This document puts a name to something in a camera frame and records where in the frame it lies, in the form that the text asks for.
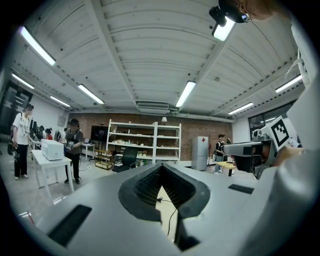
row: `air vent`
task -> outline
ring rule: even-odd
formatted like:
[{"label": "air vent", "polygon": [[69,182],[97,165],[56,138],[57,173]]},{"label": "air vent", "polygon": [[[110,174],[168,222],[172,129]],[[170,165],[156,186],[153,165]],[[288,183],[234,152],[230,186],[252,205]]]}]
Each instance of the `air vent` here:
[{"label": "air vent", "polygon": [[142,113],[168,114],[169,104],[161,102],[138,102],[138,108]]}]

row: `black chair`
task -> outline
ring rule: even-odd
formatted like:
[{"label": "black chair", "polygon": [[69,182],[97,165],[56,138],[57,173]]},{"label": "black chair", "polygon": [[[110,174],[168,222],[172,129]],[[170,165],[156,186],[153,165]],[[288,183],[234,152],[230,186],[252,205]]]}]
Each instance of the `black chair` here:
[{"label": "black chair", "polygon": [[124,150],[123,156],[121,157],[122,165],[114,166],[113,171],[115,173],[121,173],[129,169],[136,168],[137,154],[138,154],[137,148],[127,147]]}]

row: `white refrigerator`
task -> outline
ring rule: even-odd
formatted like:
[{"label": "white refrigerator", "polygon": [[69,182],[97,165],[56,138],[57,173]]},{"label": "white refrigerator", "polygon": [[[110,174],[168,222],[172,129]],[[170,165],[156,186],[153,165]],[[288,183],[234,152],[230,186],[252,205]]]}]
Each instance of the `white refrigerator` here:
[{"label": "white refrigerator", "polygon": [[195,137],[192,140],[191,168],[205,171],[208,165],[208,137]]}]

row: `wall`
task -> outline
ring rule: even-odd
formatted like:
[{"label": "wall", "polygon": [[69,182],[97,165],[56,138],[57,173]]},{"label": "wall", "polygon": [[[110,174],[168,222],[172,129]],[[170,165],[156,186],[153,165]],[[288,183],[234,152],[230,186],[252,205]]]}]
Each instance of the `wall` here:
[{"label": "wall", "polygon": [[[30,103],[34,106],[32,118],[36,121],[37,126],[43,126],[45,129],[52,128],[52,136],[57,129],[62,131],[64,127],[66,127],[68,112],[54,104],[50,104],[48,101],[45,101],[36,95],[32,96]],[[58,126],[59,116],[64,116],[66,118],[63,126]]]},{"label": "wall", "polygon": [[233,143],[249,142],[250,137],[250,127],[247,117],[241,117],[232,123],[232,136]]},{"label": "wall", "polygon": [[[161,124],[160,116],[137,115],[137,114],[102,114],[102,113],[71,113],[69,118],[76,118],[79,121],[80,128],[83,130],[85,138],[91,137],[91,127],[104,124],[109,126],[109,120],[120,123],[152,124],[158,122]],[[218,141],[219,134],[225,134],[227,138],[232,138],[232,126],[230,123],[216,122],[209,120],[196,120],[187,118],[167,117],[168,126],[178,126],[181,124],[181,161],[190,161],[192,158],[192,138],[197,136],[210,135],[210,144],[214,147]]]}]

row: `window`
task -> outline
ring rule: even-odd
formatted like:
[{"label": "window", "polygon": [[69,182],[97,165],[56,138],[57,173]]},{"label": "window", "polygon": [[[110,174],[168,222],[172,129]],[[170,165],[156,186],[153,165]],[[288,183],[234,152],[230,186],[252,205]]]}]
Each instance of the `window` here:
[{"label": "window", "polygon": [[292,107],[295,102],[292,101],[286,105],[277,107],[273,110],[267,111],[265,113],[250,117],[248,119],[249,126],[250,126],[250,135],[252,138],[252,132],[256,129],[261,129],[269,122],[277,119],[278,117],[282,116],[282,118],[287,118],[287,112]]},{"label": "window", "polygon": [[22,112],[31,100],[32,94],[9,81],[2,97],[0,109],[0,133],[10,135],[16,115]]}]

